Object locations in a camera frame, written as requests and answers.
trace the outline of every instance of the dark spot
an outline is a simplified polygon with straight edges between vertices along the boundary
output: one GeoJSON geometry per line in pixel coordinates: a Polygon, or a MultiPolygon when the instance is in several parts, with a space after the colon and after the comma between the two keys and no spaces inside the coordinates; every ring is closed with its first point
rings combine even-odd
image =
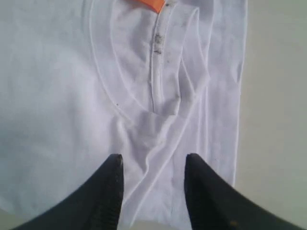
{"type": "Polygon", "coordinates": [[[162,52],[161,52],[160,49],[156,49],[156,50],[154,50],[154,52],[155,52],[156,54],[162,54],[162,52]]]}
{"type": "Polygon", "coordinates": [[[154,42],[156,42],[157,44],[161,44],[163,42],[163,37],[159,34],[156,34],[154,36],[154,42]]]}

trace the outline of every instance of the floor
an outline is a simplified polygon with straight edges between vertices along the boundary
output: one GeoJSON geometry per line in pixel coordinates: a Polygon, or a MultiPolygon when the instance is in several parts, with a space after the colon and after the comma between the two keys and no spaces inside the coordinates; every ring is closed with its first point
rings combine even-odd
{"type": "MultiPolygon", "coordinates": [[[[249,0],[236,189],[307,228],[307,1],[249,0]]],[[[23,221],[0,210],[0,230],[23,221]]],[[[137,223],[133,230],[171,230],[137,223]]]]}

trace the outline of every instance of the orange tag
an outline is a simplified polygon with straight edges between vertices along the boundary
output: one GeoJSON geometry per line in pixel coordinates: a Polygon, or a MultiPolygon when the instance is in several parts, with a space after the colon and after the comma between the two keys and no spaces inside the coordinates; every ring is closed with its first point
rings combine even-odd
{"type": "Polygon", "coordinates": [[[140,1],[150,8],[152,8],[155,12],[160,13],[163,5],[164,5],[164,0],[137,0],[140,1]]]}

